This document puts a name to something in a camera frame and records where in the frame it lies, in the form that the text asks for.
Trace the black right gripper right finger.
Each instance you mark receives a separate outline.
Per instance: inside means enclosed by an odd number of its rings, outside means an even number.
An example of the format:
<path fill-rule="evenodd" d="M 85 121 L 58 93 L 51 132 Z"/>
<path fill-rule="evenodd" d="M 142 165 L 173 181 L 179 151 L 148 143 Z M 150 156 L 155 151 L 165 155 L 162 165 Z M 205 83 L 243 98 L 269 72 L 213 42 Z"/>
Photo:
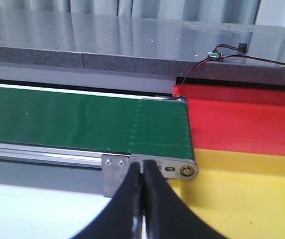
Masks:
<path fill-rule="evenodd" d="M 143 162 L 144 210 L 149 239 L 224 239 L 176 195 L 153 160 Z"/>

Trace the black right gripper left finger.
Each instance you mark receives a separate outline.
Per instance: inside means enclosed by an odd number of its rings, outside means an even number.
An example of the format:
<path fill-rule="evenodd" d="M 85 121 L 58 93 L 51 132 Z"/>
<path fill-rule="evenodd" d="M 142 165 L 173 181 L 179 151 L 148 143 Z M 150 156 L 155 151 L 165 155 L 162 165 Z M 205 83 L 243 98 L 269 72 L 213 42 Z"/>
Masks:
<path fill-rule="evenodd" d="M 142 238 L 142 180 L 140 164 L 131 163 L 127 174 L 108 205 L 75 239 Z"/>

